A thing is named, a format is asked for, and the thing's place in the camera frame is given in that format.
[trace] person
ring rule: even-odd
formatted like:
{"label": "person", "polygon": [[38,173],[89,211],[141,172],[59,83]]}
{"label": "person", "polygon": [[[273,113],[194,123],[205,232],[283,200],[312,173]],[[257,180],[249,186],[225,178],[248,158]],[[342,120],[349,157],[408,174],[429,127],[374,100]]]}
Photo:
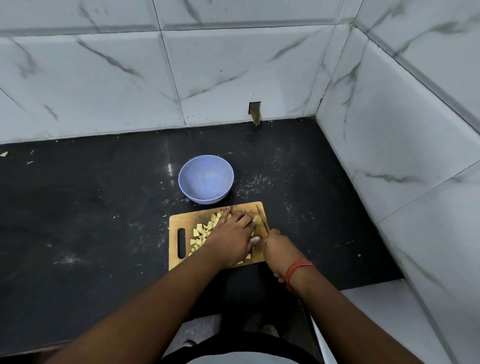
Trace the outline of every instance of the person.
{"label": "person", "polygon": [[[138,296],[103,318],[48,364],[155,363],[213,277],[243,260],[252,249],[255,226],[245,211],[223,212],[205,244]],[[271,230],[264,258],[280,283],[305,256],[278,230]],[[313,265],[291,273],[288,285],[307,305],[339,363],[421,363],[339,292]],[[160,363],[317,363],[280,338],[262,333],[219,334],[181,348]]]}

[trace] knife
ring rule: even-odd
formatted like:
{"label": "knife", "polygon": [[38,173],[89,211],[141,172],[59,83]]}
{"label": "knife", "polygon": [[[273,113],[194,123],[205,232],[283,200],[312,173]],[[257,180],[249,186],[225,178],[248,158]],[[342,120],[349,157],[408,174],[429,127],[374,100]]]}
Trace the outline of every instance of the knife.
{"label": "knife", "polygon": [[267,237],[270,235],[270,228],[268,227],[268,224],[266,223],[260,209],[258,208],[258,205],[255,205],[257,207],[258,214],[260,215],[260,218],[262,219],[262,223],[264,223],[265,230],[267,230],[268,234]]}

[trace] person's left arm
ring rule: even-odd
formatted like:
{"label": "person's left arm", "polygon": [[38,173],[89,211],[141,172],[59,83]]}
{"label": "person's left arm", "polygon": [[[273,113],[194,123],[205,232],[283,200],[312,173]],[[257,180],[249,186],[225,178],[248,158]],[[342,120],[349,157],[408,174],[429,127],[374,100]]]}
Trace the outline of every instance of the person's left arm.
{"label": "person's left arm", "polygon": [[159,358],[207,284],[252,249],[249,237],[255,220],[245,211],[227,220],[228,213],[229,208],[200,249],[86,331],[48,364],[147,364]]}

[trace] person's right arm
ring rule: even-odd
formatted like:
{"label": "person's right arm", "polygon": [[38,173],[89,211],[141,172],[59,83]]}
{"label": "person's right arm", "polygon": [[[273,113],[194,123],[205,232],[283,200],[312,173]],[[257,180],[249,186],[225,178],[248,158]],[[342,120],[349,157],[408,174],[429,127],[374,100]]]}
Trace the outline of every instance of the person's right arm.
{"label": "person's right arm", "polygon": [[[306,259],[276,229],[270,232],[264,257],[279,282],[285,281],[290,265]],[[307,305],[338,363],[422,363],[350,302],[317,268],[298,268],[290,285]]]}

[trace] blue bowl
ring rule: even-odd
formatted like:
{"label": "blue bowl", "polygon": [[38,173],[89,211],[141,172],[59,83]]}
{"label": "blue bowl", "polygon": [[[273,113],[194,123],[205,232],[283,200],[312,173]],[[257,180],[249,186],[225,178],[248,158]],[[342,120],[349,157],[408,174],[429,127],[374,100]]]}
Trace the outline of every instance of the blue bowl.
{"label": "blue bowl", "polygon": [[180,169],[179,186],[192,201],[209,205],[220,201],[233,185],[232,166],[217,156],[198,156]]}

